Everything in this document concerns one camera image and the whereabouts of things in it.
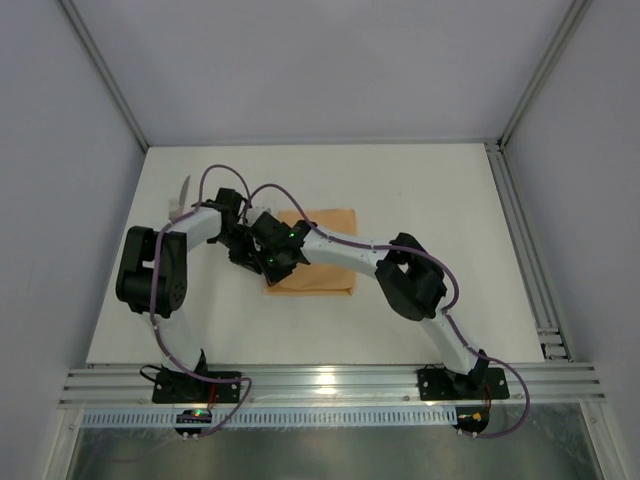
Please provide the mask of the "peach satin cloth napkin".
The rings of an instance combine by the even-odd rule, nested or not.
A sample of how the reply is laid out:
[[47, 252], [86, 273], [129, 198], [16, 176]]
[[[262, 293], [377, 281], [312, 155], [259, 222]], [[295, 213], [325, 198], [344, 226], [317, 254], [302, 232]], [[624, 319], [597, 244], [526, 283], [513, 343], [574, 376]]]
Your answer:
[[[320, 227], [355, 236], [356, 214], [353, 209], [306, 210], [309, 219]], [[350, 296], [356, 285], [356, 273], [328, 264], [299, 264], [293, 272], [273, 286], [266, 286], [270, 296]]]

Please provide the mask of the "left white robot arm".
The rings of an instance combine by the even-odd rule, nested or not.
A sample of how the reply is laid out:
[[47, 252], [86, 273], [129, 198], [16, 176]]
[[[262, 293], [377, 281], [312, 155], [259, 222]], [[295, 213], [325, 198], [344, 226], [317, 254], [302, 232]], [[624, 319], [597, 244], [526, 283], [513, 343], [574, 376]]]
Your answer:
[[216, 198], [169, 221], [161, 230], [134, 226], [125, 237], [116, 296], [148, 321], [163, 355], [153, 378], [152, 401], [237, 404], [241, 374], [208, 368], [182, 305], [188, 288], [187, 255], [204, 243], [228, 249], [229, 261], [260, 274], [253, 241], [241, 217], [247, 200], [221, 188]]

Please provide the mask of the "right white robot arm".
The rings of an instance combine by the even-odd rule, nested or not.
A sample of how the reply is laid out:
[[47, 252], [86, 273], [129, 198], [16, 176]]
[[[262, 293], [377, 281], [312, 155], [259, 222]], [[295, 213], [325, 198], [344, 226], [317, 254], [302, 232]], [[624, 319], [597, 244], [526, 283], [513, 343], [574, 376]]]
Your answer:
[[290, 226], [268, 212], [248, 222], [264, 275], [277, 283], [300, 265], [329, 265], [375, 279], [399, 316], [418, 323], [441, 354], [452, 389], [469, 395], [484, 386], [488, 362], [469, 350], [440, 306], [445, 270], [411, 235], [384, 243], [328, 230], [304, 219]]

